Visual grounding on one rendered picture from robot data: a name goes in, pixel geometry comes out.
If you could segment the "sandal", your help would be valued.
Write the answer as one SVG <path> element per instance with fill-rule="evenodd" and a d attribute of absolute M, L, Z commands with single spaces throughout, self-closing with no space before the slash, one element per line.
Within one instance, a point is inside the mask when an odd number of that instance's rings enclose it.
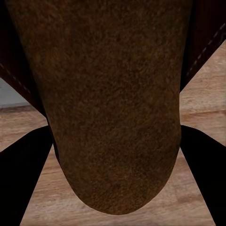
<path fill-rule="evenodd" d="M 0 0 L 0 78 L 48 122 L 74 193 L 110 215 L 166 185 L 179 94 L 226 39 L 226 0 Z"/>

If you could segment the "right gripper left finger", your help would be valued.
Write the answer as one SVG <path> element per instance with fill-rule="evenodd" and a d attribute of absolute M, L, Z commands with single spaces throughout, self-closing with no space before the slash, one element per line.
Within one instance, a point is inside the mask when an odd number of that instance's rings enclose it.
<path fill-rule="evenodd" d="M 0 152 L 0 226 L 20 226 L 52 145 L 44 126 Z"/>

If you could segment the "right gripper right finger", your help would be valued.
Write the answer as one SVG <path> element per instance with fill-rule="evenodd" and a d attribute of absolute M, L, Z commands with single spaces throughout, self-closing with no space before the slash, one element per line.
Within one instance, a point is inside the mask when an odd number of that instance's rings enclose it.
<path fill-rule="evenodd" d="M 181 150 L 216 226 L 226 226 L 226 147 L 198 129 L 181 125 Z"/>

